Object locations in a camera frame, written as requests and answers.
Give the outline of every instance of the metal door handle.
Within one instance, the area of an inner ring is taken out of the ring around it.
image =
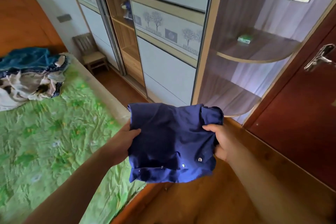
[[[305,66],[304,70],[306,72],[311,72],[321,63],[328,63],[336,67],[336,62],[327,59],[326,56],[335,49],[334,44],[327,44],[323,46],[315,57]]]

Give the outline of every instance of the wooden floor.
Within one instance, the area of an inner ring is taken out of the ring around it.
[[[146,102],[113,71],[96,78],[124,105]],[[336,194],[269,146],[235,126],[237,138],[309,209],[335,221]],[[213,175],[162,191],[141,213],[138,224],[260,223],[249,197],[229,167],[217,160]]]

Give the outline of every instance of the chair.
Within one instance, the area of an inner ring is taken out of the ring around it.
[[[92,69],[100,66],[105,66],[107,70],[110,70],[106,56],[98,50],[97,44],[91,33],[77,35],[72,39],[82,54],[84,65],[91,74],[93,74]]]

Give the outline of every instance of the person's right arm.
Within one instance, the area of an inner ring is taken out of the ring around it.
[[[216,133],[219,145],[216,147],[215,155],[229,163],[264,222],[328,223],[301,205],[234,137],[227,126],[210,124],[203,128]]]

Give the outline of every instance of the person's left arm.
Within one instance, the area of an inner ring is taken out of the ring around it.
[[[140,129],[129,129],[130,121],[44,200],[24,224],[79,223],[107,171],[127,158],[132,140],[140,133]]]

